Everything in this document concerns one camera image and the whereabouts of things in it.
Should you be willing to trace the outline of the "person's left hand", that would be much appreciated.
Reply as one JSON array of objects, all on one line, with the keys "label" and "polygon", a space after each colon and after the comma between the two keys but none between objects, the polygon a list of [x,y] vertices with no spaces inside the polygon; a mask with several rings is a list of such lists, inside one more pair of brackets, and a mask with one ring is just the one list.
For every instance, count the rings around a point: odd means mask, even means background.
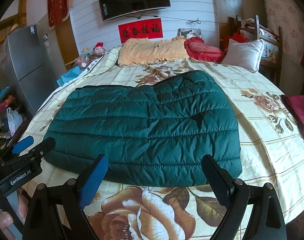
[{"label": "person's left hand", "polygon": [[13,224],[12,216],[6,211],[0,211],[0,229],[3,232],[9,233],[8,227]]}]

